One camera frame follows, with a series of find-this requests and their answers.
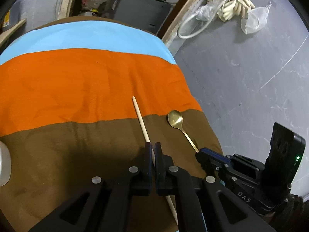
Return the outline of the cream rubber gloves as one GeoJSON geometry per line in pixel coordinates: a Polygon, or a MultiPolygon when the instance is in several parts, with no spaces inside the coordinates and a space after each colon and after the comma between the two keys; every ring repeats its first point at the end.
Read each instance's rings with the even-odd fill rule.
{"type": "Polygon", "coordinates": [[[231,20],[235,15],[241,16],[246,19],[248,12],[255,9],[255,5],[251,0],[207,0],[207,1],[220,1],[217,16],[221,21],[226,22],[231,20]]]}

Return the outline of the long wooden chopstick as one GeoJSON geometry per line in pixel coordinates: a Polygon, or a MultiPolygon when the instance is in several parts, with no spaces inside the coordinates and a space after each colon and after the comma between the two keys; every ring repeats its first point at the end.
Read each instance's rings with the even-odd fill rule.
{"type": "MultiPolygon", "coordinates": [[[[137,115],[137,118],[138,118],[141,130],[143,132],[143,136],[144,136],[145,142],[146,143],[150,143],[150,138],[149,138],[146,126],[144,124],[143,117],[141,115],[141,112],[140,112],[137,100],[136,100],[136,98],[134,96],[132,97],[132,102],[134,104],[136,115],[137,115]]],[[[166,201],[167,201],[167,203],[169,205],[169,208],[170,208],[170,211],[171,211],[171,213],[173,215],[173,218],[174,218],[176,224],[178,225],[177,212],[176,212],[176,208],[175,208],[175,206],[174,206],[174,204],[172,202],[172,198],[168,195],[168,196],[166,196],[166,201]]]]}

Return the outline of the striped blue orange brown cloth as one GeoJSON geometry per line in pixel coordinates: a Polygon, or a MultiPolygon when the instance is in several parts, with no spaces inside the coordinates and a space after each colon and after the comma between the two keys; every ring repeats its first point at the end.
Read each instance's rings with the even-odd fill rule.
{"type": "Polygon", "coordinates": [[[1,218],[28,231],[64,201],[128,170],[151,142],[176,165],[205,173],[172,110],[199,148],[221,145],[165,44],[114,21],[71,17],[32,30],[1,54],[1,142],[12,172],[1,187],[1,218]]]}

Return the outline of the small gold spoon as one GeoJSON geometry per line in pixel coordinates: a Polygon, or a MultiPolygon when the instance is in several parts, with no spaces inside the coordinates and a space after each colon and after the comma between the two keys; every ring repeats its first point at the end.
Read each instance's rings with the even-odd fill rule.
{"type": "Polygon", "coordinates": [[[199,152],[199,150],[196,147],[196,145],[194,144],[194,142],[191,140],[191,138],[188,136],[188,134],[183,129],[183,126],[182,126],[183,125],[183,116],[182,116],[182,114],[177,110],[172,110],[168,114],[167,119],[168,119],[168,123],[170,124],[171,127],[180,130],[184,134],[184,136],[186,137],[186,139],[188,140],[190,145],[193,147],[195,152],[199,152]]]}

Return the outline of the clear plastic bag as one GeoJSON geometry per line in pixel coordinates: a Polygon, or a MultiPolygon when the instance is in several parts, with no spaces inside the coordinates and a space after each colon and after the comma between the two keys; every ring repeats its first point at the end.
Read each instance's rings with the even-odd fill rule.
{"type": "Polygon", "coordinates": [[[244,34],[254,34],[265,27],[272,4],[272,0],[270,0],[266,6],[250,10],[247,17],[241,19],[241,30],[244,34]]]}

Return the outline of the white plastic utensil holder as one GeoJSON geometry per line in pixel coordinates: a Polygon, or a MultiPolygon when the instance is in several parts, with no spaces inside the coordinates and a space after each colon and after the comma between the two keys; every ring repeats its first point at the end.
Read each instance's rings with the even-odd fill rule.
{"type": "Polygon", "coordinates": [[[8,183],[12,172],[12,161],[8,147],[0,141],[0,186],[8,183]]]}

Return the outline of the large oil bottle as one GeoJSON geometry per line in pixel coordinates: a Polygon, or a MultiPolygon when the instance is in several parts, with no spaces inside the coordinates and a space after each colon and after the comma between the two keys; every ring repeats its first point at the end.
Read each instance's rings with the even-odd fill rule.
{"type": "Polygon", "coordinates": [[[5,32],[15,26],[19,22],[19,8],[11,8],[9,12],[6,14],[3,24],[2,30],[5,32]]]}

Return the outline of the grey cabinet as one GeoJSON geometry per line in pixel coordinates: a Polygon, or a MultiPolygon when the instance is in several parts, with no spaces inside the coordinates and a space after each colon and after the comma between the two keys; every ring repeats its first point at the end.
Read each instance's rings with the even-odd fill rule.
{"type": "Polygon", "coordinates": [[[107,0],[102,16],[156,35],[171,10],[159,0],[107,0]]]}

